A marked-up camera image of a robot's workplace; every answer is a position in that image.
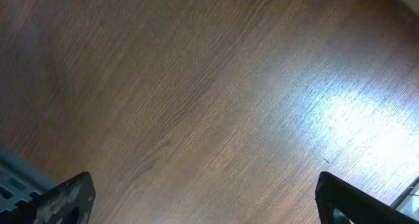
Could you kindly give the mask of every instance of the brown wooden surface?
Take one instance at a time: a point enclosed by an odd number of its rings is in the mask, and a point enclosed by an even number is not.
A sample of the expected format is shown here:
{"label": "brown wooden surface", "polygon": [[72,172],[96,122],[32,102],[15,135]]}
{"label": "brown wooden surface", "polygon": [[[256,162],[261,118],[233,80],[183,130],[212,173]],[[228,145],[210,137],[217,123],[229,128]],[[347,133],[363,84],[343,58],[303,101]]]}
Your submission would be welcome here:
{"label": "brown wooden surface", "polygon": [[1,139],[91,223],[319,223],[330,171],[419,175],[416,18],[393,0],[1,0]]}

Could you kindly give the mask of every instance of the perforated plastic bin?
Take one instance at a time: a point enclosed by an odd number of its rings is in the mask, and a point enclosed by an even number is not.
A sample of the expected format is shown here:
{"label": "perforated plastic bin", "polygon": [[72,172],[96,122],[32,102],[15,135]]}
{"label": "perforated plastic bin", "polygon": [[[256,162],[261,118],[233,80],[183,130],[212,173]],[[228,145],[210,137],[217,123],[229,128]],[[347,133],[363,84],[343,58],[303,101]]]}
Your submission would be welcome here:
{"label": "perforated plastic bin", "polygon": [[27,162],[0,149],[0,213],[9,212],[55,186]]}

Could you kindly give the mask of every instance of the wood grain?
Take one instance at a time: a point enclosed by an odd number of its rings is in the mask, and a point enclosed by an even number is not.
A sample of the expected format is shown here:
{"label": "wood grain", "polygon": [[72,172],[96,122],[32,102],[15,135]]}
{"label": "wood grain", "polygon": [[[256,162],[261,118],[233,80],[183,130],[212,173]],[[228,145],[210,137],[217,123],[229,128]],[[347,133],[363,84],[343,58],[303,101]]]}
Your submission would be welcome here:
{"label": "wood grain", "polygon": [[416,18],[393,0],[1,0],[1,138],[91,223],[319,223],[326,170],[419,171]]}

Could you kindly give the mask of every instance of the gray plastic basket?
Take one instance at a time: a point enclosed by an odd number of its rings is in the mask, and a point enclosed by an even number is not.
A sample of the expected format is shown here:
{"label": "gray plastic basket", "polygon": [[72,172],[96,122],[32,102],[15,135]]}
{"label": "gray plastic basket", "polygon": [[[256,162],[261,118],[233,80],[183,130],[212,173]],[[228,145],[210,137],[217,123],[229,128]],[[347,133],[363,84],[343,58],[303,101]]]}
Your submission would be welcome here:
{"label": "gray plastic basket", "polygon": [[55,186],[27,162],[0,149],[0,213],[9,212]]}

